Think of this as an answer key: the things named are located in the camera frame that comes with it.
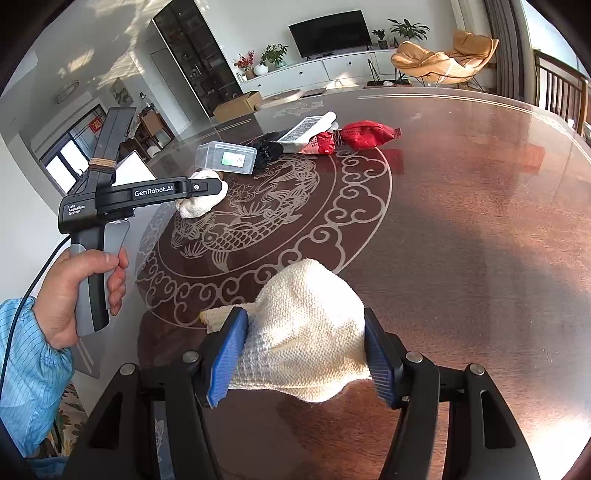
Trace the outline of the person's left hand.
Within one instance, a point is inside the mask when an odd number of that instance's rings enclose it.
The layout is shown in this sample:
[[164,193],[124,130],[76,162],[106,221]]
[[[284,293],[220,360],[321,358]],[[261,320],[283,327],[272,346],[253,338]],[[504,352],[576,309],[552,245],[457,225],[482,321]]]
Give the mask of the person's left hand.
[[107,306],[116,316],[126,294],[127,252],[121,247],[117,256],[89,250],[74,257],[65,250],[53,263],[39,291],[33,312],[47,343],[55,350],[73,346],[76,333],[75,309],[78,286],[93,274],[110,273],[107,280]]

